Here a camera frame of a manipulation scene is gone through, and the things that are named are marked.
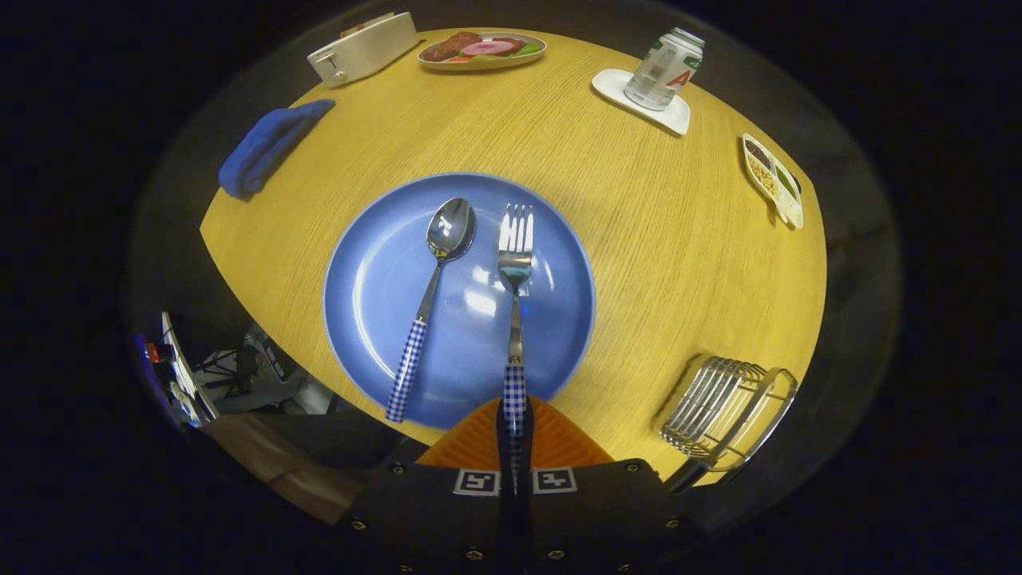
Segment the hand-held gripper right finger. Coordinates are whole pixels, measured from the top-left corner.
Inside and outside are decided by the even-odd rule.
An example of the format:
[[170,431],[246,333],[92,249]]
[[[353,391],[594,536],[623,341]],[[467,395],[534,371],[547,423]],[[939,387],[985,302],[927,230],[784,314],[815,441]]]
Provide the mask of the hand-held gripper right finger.
[[536,397],[521,449],[523,573],[660,574],[704,543],[649,462],[606,454]]

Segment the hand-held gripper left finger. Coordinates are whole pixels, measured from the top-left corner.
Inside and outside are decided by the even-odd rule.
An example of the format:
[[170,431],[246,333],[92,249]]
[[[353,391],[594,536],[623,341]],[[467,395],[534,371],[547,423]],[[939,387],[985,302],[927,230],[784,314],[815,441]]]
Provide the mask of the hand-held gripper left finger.
[[376,466],[337,521],[360,574],[513,574],[516,498],[501,400]]

